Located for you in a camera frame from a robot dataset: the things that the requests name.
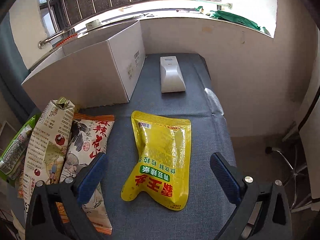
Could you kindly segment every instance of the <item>white cardboard box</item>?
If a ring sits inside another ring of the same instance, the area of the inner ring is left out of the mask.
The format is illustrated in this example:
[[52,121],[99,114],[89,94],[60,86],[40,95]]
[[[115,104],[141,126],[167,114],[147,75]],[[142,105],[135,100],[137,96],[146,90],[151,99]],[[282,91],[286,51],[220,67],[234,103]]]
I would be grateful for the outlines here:
[[140,22],[119,24],[59,48],[22,87],[41,111],[61,96],[83,108],[128,103],[145,56]]

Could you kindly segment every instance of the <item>orange strip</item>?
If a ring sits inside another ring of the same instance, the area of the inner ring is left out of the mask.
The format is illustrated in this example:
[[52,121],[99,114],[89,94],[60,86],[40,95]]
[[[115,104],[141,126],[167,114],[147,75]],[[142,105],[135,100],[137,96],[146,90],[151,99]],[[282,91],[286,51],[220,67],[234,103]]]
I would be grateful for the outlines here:
[[85,120],[92,120],[92,121],[107,121],[107,122],[114,122],[115,116],[114,114],[110,115],[100,115],[100,116],[90,116],[86,114],[79,114],[75,113],[73,119],[85,119]]
[[[70,222],[70,220],[66,216],[61,216],[61,219],[62,219],[63,223]],[[112,233],[112,228],[111,229],[110,228],[103,228],[103,227],[96,226],[94,224],[93,224],[93,226],[99,233],[103,233],[103,234],[106,234],[106,235],[111,235],[111,233]]]

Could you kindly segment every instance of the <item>blue gripper pad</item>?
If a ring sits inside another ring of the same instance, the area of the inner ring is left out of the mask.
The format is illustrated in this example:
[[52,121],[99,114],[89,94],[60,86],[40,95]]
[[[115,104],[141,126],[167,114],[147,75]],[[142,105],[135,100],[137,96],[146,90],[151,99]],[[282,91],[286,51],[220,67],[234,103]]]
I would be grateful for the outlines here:
[[81,184],[78,186],[77,203],[79,206],[87,204],[96,187],[106,173],[107,155],[102,154],[94,166],[88,171]]
[[229,202],[239,205],[241,202],[240,186],[215,153],[210,157],[210,168],[216,176]]

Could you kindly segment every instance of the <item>snack bag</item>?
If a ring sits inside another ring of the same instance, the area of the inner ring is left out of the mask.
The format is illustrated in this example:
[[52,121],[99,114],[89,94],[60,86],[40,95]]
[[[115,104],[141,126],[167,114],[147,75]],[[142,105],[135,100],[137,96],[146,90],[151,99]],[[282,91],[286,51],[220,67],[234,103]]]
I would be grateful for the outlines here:
[[28,143],[39,116],[37,114],[31,117],[22,126],[0,157],[0,177],[8,179],[12,185],[23,170]]
[[30,138],[24,163],[23,199],[28,212],[35,184],[59,182],[74,114],[66,98],[52,100],[41,114]]
[[22,170],[21,174],[19,176],[19,179],[16,179],[15,186],[14,186],[18,192],[17,198],[21,198],[21,199],[23,199],[23,177],[24,177],[24,174],[23,174],[23,170]]
[[139,160],[121,198],[131,201],[146,191],[172,210],[185,207],[189,192],[191,122],[134,111],[132,126]]
[[[90,164],[99,152],[106,152],[108,137],[114,122],[114,115],[87,116],[78,113],[74,115],[67,158],[60,182],[67,177],[75,177],[82,168]],[[62,221],[68,222],[63,204],[57,203],[57,206]],[[100,184],[90,201],[82,205],[82,208],[98,232],[111,234],[112,226],[104,206]]]

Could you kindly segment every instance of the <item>gray mat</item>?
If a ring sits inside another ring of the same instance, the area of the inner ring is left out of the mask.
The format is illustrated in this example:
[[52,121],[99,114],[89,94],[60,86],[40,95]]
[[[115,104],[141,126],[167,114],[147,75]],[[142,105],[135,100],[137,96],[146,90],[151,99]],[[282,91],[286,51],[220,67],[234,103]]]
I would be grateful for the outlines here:
[[[161,56],[177,57],[186,92],[161,94]],[[189,197],[182,211],[165,208],[145,192],[130,202],[120,197],[138,161],[131,124],[134,110],[191,121]],[[198,54],[148,55],[130,103],[85,109],[82,113],[116,116],[108,139],[106,175],[101,182],[113,226],[112,235],[106,239],[213,239],[218,234],[235,206],[228,202],[213,175],[209,158],[219,151],[231,165],[236,162],[223,110]]]

